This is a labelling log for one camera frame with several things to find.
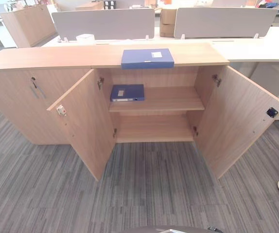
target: cabinet top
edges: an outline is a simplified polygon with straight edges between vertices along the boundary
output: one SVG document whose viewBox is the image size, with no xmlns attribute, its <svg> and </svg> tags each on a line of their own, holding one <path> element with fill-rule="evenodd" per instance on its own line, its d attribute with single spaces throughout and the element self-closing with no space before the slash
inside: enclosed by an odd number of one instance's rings
<svg viewBox="0 0 279 233">
<path fill-rule="evenodd" d="M 37 8 L 37 7 L 46 7 L 46 8 L 47 8 L 47 6 L 46 6 L 45 4 L 39 4 L 39 5 L 29 6 L 29 7 L 26 7 L 26 8 L 20 9 L 20 10 L 17 10 L 17 11 L 2 12 L 2 13 L 0 13 L 0 15 L 2 16 L 2 15 L 4 15 L 4 14 L 16 14 L 16 13 L 22 12 L 22 11 L 33 10 L 33 9 L 35 9 L 35 8 Z"/>
<path fill-rule="evenodd" d="M 176 67 L 229 64 L 229 61 L 208 43 L 93 45 L 1 50 L 0 70 L 58 67 L 120 67 L 123 50 L 166 48 L 171 51 L 174 66 Z"/>
</svg>

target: desk divider panel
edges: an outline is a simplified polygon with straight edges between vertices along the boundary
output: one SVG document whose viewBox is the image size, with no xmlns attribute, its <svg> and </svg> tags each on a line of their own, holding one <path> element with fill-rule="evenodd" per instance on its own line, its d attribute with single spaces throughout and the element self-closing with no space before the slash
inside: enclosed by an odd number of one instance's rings
<svg viewBox="0 0 279 233">
<path fill-rule="evenodd" d="M 174 37 L 253 37 L 265 36 L 277 9 L 204 7 L 178 8 Z"/>
<path fill-rule="evenodd" d="M 245 6 L 246 0 L 214 0 L 211 6 L 217 7 L 241 7 Z"/>
<path fill-rule="evenodd" d="M 61 39 L 76 40 L 81 34 L 94 34 L 96 40 L 144 39 L 155 34 L 153 9 L 115 9 L 52 13 Z"/>
</svg>

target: door latch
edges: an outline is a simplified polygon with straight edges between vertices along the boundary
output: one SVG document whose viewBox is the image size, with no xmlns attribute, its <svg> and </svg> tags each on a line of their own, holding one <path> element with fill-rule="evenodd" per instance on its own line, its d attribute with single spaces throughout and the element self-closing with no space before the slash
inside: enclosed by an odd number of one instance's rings
<svg viewBox="0 0 279 233">
<path fill-rule="evenodd" d="M 60 106 L 58 106 L 56 110 L 60 116 L 67 116 L 66 109 L 64 108 L 64 106 L 62 104 Z"/>
<path fill-rule="evenodd" d="M 101 89 L 103 84 L 104 84 L 104 78 L 100 77 L 100 80 L 97 81 L 97 85 L 99 86 L 99 90 Z"/>
<path fill-rule="evenodd" d="M 267 111 L 268 116 L 270 116 L 271 118 L 275 118 L 275 116 L 278 114 L 279 112 L 274 109 L 274 108 L 269 108 Z"/>
</svg>

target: closed cabinet door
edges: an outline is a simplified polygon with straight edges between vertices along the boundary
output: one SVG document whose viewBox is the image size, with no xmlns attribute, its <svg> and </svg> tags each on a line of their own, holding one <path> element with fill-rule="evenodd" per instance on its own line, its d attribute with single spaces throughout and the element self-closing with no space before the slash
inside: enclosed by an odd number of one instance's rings
<svg viewBox="0 0 279 233">
<path fill-rule="evenodd" d="M 31 46 L 55 31 L 50 13 L 45 5 L 29 8 L 16 14 L 20 27 Z"/>
<path fill-rule="evenodd" d="M 69 144 L 46 108 L 88 70 L 0 71 L 0 111 L 34 144 Z"/>
<path fill-rule="evenodd" d="M 116 143 L 101 80 L 91 69 L 47 109 L 96 180 Z"/>
<path fill-rule="evenodd" d="M 202 78 L 220 84 L 213 91 L 197 127 L 195 142 L 207 165 L 220 178 L 273 123 L 279 99 L 231 67 L 212 68 Z"/>
</svg>

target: striped carpet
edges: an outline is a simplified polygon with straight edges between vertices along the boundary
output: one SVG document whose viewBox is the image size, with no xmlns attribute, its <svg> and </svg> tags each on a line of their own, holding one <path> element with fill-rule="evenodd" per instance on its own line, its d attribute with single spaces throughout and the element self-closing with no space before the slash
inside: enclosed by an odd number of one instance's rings
<svg viewBox="0 0 279 233">
<path fill-rule="evenodd" d="M 0 233 L 279 233 L 277 180 L 279 121 L 219 181 L 192 143 L 127 143 L 97 183 L 71 146 L 33 145 L 0 113 Z"/>
</svg>

